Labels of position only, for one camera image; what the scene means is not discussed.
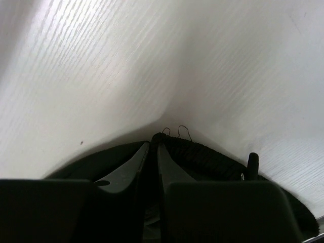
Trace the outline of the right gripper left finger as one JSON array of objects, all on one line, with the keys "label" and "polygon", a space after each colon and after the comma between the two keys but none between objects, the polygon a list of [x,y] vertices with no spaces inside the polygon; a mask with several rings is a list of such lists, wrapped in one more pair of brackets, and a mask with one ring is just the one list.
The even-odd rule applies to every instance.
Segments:
[{"label": "right gripper left finger", "polygon": [[148,142],[94,153],[60,179],[1,180],[1,242],[141,242]]}]

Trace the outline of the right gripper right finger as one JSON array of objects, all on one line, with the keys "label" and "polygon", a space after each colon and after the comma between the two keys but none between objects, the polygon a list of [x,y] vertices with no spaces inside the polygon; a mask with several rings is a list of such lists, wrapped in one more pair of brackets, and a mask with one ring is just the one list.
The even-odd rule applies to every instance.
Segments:
[{"label": "right gripper right finger", "polygon": [[162,242],[301,242],[282,190],[257,180],[259,159],[244,181],[196,181],[161,144],[157,151]]}]

